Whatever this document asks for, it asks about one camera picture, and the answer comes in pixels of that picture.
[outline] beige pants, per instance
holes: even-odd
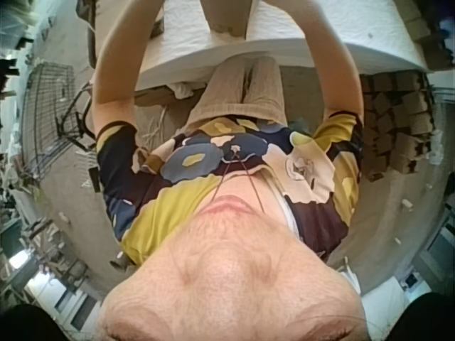
[[[282,79],[275,59],[250,60],[237,56],[222,62],[191,111],[185,130],[197,129],[210,119],[231,114],[287,126]]]

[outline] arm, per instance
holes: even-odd
[[[134,89],[155,18],[164,0],[131,0],[102,47],[93,85],[95,135],[114,121],[136,124]]]
[[[321,83],[325,117],[346,110],[363,120],[360,79],[352,56],[327,21],[317,0],[266,0],[286,11],[305,33]]]

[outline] short sleeve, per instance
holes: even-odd
[[[358,201],[363,125],[357,114],[336,112],[314,134],[314,141],[335,166],[333,199],[341,219],[349,224]]]
[[[107,215],[121,241],[138,215],[153,175],[137,172],[135,163],[146,158],[136,143],[137,130],[123,121],[112,122],[97,138],[97,160]]]

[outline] lips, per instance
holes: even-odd
[[[225,211],[242,212],[247,214],[255,212],[243,199],[240,199],[235,195],[222,195],[205,206],[200,211],[200,214],[205,215],[208,213],[213,214]]]

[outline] floral shirt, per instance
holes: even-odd
[[[357,203],[362,129],[350,112],[332,114],[313,136],[228,116],[148,153],[131,124],[113,122],[98,136],[97,158],[114,235],[135,264],[144,263],[220,184],[229,163],[226,180],[245,174],[241,159],[250,174],[268,172],[301,241],[327,260],[347,235]]]

